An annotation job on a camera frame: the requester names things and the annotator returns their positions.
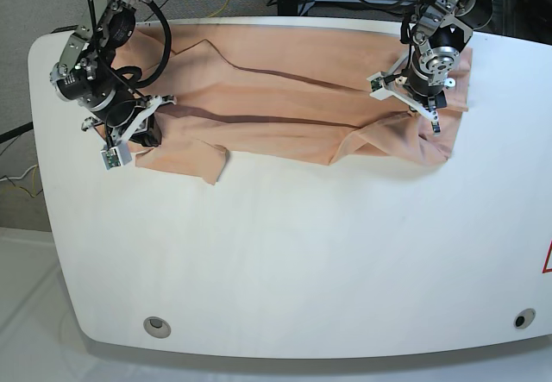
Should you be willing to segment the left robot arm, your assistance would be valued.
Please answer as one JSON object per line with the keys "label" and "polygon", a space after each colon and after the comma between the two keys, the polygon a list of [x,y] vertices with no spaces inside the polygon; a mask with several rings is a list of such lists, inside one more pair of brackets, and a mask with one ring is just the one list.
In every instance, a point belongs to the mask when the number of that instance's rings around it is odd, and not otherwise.
{"label": "left robot arm", "polygon": [[395,97],[441,132],[438,110],[447,106],[444,91],[455,86],[449,76],[473,32],[492,19],[493,0],[421,0],[406,12],[400,41],[408,47],[386,72],[368,78],[370,96]]}

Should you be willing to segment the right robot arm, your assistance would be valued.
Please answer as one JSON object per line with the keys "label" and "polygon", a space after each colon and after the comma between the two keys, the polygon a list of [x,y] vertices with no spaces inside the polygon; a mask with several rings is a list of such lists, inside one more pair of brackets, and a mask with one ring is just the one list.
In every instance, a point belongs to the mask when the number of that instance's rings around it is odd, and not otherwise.
{"label": "right robot arm", "polygon": [[[114,147],[123,135],[144,147],[157,147],[162,135],[154,116],[139,114],[173,99],[146,96],[141,89],[152,85],[168,64],[173,40],[169,23],[154,0],[86,2],[87,11],[54,65],[50,81],[62,100],[76,101],[90,111],[92,117],[84,127],[103,127],[108,147]],[[143,77],[139,66],[112,66],[116,50],[135,31],[139,2],[158,18],[165,37],[160,63],[148,77]]]}

